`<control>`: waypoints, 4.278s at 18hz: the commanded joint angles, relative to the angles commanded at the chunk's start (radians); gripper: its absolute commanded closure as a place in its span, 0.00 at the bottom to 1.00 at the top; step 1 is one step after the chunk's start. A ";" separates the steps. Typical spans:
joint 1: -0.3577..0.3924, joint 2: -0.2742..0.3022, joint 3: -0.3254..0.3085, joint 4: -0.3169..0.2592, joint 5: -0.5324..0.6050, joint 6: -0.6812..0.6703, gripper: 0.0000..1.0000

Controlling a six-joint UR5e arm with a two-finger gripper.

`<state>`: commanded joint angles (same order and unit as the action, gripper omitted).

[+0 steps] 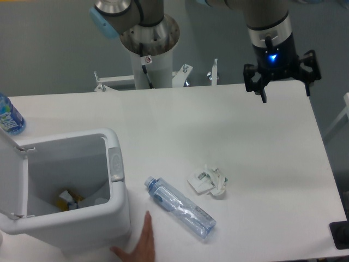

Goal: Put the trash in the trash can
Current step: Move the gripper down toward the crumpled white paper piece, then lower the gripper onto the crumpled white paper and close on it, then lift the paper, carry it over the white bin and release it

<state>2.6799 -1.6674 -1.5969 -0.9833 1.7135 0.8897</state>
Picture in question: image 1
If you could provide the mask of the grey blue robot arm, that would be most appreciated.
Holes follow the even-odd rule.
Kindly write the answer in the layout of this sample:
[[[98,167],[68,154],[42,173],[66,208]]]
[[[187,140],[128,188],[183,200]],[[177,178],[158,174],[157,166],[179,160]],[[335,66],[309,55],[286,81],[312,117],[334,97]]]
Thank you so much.
[[[298,56],[285,1],[205,1],[205,5],[243,12],[257,65],[243,69],[245,89],[266,101],[271,81],[293,78],[305,89],[321,78],[313,50]],[[162,88],[172,84],[171,69],[155,69],[157,58],[170,53],[179,41],[176,21],[165,14],[163,1],[95,1],[89,15],[107,38],[119,38],[137,62],[138,88]]]

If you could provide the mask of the bare human hand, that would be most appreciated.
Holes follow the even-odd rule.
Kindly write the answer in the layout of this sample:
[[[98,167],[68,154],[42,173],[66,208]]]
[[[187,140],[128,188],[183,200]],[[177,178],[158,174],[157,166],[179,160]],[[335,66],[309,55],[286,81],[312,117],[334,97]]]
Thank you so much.
[[[144,224],[140,238],[130,253],[125,252],[119,247],[112,246],[110,251],[114,253],[121,261],[155,261],[155,242],[152,227],[152,216],[146,211]]]

